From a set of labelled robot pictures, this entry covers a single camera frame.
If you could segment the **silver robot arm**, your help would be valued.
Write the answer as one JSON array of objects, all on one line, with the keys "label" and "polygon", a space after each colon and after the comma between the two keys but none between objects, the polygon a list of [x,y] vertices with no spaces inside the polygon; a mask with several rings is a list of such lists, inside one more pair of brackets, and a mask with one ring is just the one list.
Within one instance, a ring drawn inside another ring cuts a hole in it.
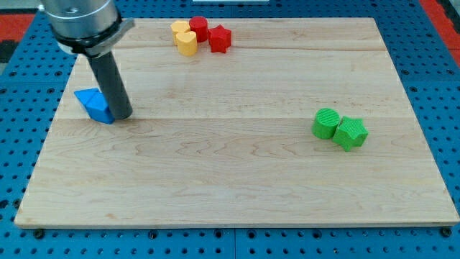
[{"label": "silver robot arm", "polygon": [[41,0],[58,46],[67,54],[99,58],[135,26],[123,19],[114,0]]}]

